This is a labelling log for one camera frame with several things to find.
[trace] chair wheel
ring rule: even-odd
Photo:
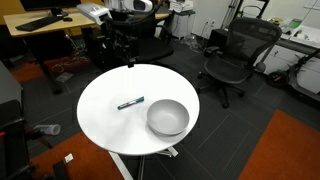
[[[202,72],[199,72],[198,79],[202,79]]]
[[[227,109],[227,108],[229,107],[229,104],[222,104],[222,107],[223,107],[224,109]]]
[[[200,88],[196,88],[196,92],[197,92],[197,94],[200,94],[201,89]]]
[[[239,97],[243,97],[246,93],[245,92],[241,92],[238,94]]]

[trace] table top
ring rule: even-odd
[[[48,16],[48,12],[40,11],[40,12],[33,12],[33,13],[5,15],[3,16],[3,18],[7,24],[7,27],[9,29],[11,36],[13,37],[29,36],[29,35],[42,34],[46,32],[62,30],[62,29],[96,25],[92,20],[90,20],[89,18],[79,13],[77,9],[70,9],[68,10],[68,13],[69,13],[68,17],[71,17],[73,19],[73,21],[71,22],[58,21],[32,32],[19,31],[16,29],[16,26]],[[169,14],[162,14],[162,13],[156,14],[156,19],[161,20],[168,16]]]
[[[118,110],[117,106],[144,96],[144,102]],[[172,99],[183,104],[190,119],[180,134],[152,131],[147,123],[151,104]],[[199,115],[194,87],[180,74],[156,65],[138,64],[112,69],[83,91],[77,116],[85,135],[98,146],[123,155],[147,155],[180,142],[194,127]]]

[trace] round white table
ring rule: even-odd
[[[122,110],[118,106],[144,96],[144,102]],[[189,112],[187,128],[168,136],[155,133],[147,123],[152,103],[172,99]],[[98,146],[122,155],[147,155],[180,142],[191,131],[199,115],[199,98],[180,74],[155,65],[137,64],[112,69],[83,91],[77,116],[84,134]]]

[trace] keyboard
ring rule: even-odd
[[[40,29],[44,26],[48,26],[50,24],[53,24],[53,23],[60,21],[62,19],[63,19],[63,17],[60,17],[60,16],[47,16],[42,19],[38,19],[35,21],[28,22],[26,24],[22,24],[20,26],[17,26],[16,29],[20,30],[20,31],[31,32],[31,31]]]

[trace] wooden desk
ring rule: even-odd
[[[15,27],[19,26],[21,24],[25,24],[25,23],[46,17],[48,15],[48,13],[46,11],[35,12],[35,13],[16,14],[16,15],[5,15],[3,17],[7,26],[8,26],[9,32],[13,37],[26,37],[26,36],[32,37],[32,38],[30,38],[30,37],[24,38],[24,40],[25,40],[26,44],[29,46],[29,49],[33,53],[34,57],[39,62],[39,65],[40,65],[41,69],[43,70],[44,74],[48,78],[48,83],[49,83],[53,93],[60,93],[62,91],[62,88],[57,84],[54,77],[52,76],[52,74],[50,73],[48,68],[43,63],[43,61],[48,60],[47,56],[43,56],[43,53],[41,54],[41,52],[38,53],[39,50],[37,47],[39,47],[39,45],[38,46],[33,45],[33,47],[31,47],[31,45],[35,44],[34,42],[39,41],[39,39],[44,41],[45,37],[40,37],[37,39],[36,37],[33,37],[31,35],[53,33],[54,31],[61,31],[64,29],[96,25],[92,20],[90,20],[87,17],[80,14],[77,9],[71,9],[68,11],[68,13],[69,13],[68,17],[71,17],[73,19],[73,21],[71,21],[71,22],[58,21],[58,22],[55,22],[55,23],[50,24],[48,26],[42,27],[42,28],[37,29],[32,32],[19,31]],[[156,19],[157,20],[162,20],[162,19],[165,20],[168,16],[169,16],[169,14],[167,14],[166,12],[165,13],[161,12],[161,14],[156,14]]]
[[[68,17],[71,17],[73,19],[73,21],[71,22],[58,21],[32,32],[19,31],[15,28],[16,26],[46,17],[47,15],[47,12],[42,11],[36,13],[5,15],[3,16],[3,18],[8,26],[11,36],[13,37],[30,36],[74,27],[96,25],[93,21],[80,14],[77,10],[72,10],[69,11],[68,15]],[[165,13],[156,14],[156,20],[162,20],[167,18],[168,16],[169,14]]]

